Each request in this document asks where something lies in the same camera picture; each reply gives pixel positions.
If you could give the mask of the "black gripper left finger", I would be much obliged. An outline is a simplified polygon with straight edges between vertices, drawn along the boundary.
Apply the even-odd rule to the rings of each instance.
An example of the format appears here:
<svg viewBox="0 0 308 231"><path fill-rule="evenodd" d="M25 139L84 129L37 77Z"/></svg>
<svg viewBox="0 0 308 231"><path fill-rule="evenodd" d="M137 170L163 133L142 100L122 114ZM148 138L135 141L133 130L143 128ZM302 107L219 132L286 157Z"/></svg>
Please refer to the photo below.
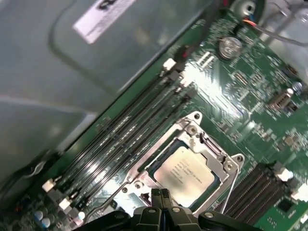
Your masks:
<svg viewBox="0 0 308 231"><path fill-rule="evenodd" d="M81 226L83 231L158 231L162 216L162 190L151 190L150 207L138 207L131 217L116 210Z"/></svg>

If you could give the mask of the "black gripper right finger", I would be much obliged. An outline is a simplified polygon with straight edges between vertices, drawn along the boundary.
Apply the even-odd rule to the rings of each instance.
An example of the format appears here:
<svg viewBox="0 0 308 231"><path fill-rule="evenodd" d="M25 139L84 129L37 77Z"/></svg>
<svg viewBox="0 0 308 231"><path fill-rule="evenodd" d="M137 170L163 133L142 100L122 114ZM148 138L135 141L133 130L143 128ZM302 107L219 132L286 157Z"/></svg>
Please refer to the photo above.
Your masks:
<svg viewBox="0 0 308 231"><path fill-rule="evenodd" d="M255 231L256 227L215 211L194 217L186 207L174 206L168 189L161 189L162 231Z"/></svg>

